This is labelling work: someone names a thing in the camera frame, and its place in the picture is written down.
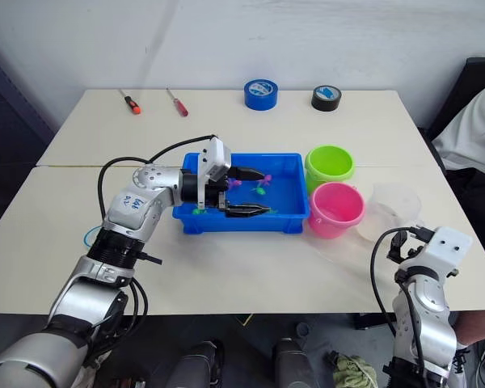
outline black chair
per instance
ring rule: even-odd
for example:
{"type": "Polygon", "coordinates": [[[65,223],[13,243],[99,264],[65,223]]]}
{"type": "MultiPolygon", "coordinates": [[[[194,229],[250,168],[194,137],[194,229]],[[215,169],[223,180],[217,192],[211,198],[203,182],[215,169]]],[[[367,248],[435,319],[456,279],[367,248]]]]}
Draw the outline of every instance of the black chair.
{"type": "Polygon", "coordinates": [[[463,70],[458,76],[453,89],[428,129],[419,128],[419,132],[431,154],[445,175],[444,163],[432,141],[442,133],[451,120],[483,89],[485,89],[485,57],[467,58],[463,70]]]}

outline purple toy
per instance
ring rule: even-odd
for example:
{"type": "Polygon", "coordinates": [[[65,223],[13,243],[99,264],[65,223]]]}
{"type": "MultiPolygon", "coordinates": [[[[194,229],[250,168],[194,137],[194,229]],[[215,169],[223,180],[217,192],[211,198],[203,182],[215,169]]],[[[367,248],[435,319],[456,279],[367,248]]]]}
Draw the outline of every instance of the purple toy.
{"type": "Polygon", "coordinates": [[[237,186],[240,186],[242,185],[243,182],[240,181],[240,180],[236,180],[236,179],[228,179],[228,189],[230,190],[231,188],[236,188],[237,186]]]}
{"type": "Polygon", "coordinates": [[[263,186],[269,186],[269,183],[272,181],[271,174],[264,176],[264,179],[259,179],[259,186],[262,184],[263,186]]]}

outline person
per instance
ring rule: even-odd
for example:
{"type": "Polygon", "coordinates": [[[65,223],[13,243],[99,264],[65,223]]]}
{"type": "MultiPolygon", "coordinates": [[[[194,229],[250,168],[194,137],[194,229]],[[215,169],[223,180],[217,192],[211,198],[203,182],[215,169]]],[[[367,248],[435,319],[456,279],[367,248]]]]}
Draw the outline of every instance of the person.
{"type": "MultiPolygon", "coordinates": [[[[485,89],[478,93],[433,141],[446,178],[485,249],[485,89]]],[[[449,388],[466,388],[467,348],[485,340],[485,310],[462,311],[454,331],[458,350],[449,388]]]]}

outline white shirt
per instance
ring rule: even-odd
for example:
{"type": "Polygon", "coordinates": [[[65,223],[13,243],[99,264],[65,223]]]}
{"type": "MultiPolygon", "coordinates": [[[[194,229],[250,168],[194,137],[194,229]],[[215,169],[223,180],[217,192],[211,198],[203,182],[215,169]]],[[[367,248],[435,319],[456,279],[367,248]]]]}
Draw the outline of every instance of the white shirt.
{"type": "Polygon", "coordinates": [[[485,173],[485,89],[433,140],[447,170],[474,167],[485,173]]]}

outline red screwdriver handle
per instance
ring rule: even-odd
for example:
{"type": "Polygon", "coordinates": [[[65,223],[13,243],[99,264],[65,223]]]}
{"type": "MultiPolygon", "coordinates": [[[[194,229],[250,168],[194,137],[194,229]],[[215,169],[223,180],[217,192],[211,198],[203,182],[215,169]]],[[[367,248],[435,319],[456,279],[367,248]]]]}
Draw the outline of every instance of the red screwdriver handle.
{"type": "Polygon", "coordinates": [[[175,99],[174,103],[175,103],[176,109],[178,110],[179,114],[182,117],[188,116],[188,110],[186,109],[185,105],[182,104],[181,101],[179,101],[178,99],[175,99]]]}
{"type": "Polygon", "coordinates": [[[128,95],[126,95],[124,97],[124,100],[126,101],[126,103],[128,104],[129,108],[131,109],[131,112],[133,112],[134,115],[140,115],[142,113],[142,110],[140,109],[140,107],[138,106],[138,104],[135,103],[131,97],[129,97],[128,95]]]}

